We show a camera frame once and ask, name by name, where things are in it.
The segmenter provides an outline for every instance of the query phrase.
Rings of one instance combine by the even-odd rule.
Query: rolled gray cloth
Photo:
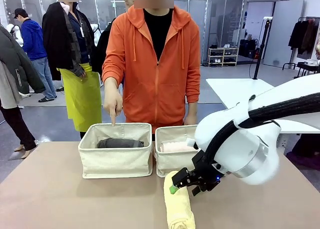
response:
[[[99,141],[97,148],[143,148],[145,143],[133,139],[108,138]]]

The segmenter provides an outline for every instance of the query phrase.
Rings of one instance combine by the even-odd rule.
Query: brown tabletop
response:
[[[163,179],[83,179],[77,142],[42,143],[0,184],[0,229],[167,229]],[[319,229],[320,193],[284,157],[274,180],[233,175],[190,197],[197,229]]]

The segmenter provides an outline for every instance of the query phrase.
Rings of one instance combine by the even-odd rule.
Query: storage bin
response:
[[[107,138],[144,142],[140,148],[97,148]],[[78,150],[85,179],[134,178],[152,174],[152,127],[147,123],[111,123],[92,125]]]
[[[161,152],[161,143],[185,142],[187,138],[194,139],[196,125],[160,127],[155,131],[155,155],[156,174],[164,178],[172,171],[182,168],[193,170],[195,168],[192,158],[198,153],[197,150],[183,152]]]

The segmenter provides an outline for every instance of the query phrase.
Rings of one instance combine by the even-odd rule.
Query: black pole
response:
[[[264,48],[265,48],[265,43],[266,43],[266,39],[267,39],[267,33],[268,33],[269,26],[270,26],[270,20],[267,20],[265,27],[264,27],[264,34],[263,34],[263,38],[262,38],[262,42],[261,42],[261,46],[260,46],[259,58],[256,63],[253,80],[258,79],[257,77],[258,77],[259,67],[260,67],[262,55],[263,55]]]

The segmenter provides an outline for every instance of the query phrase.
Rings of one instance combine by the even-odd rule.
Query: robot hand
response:
[[[195,131],[192,159],[195,169],[180,170],[173,178],[172,193],[196,185],[192,191],[211,191],[228,173],[250,185],[271,180],[279,168],[277,138],[285,119],[320,129],[320,73],[299,77],[234,108],[205,117]]]

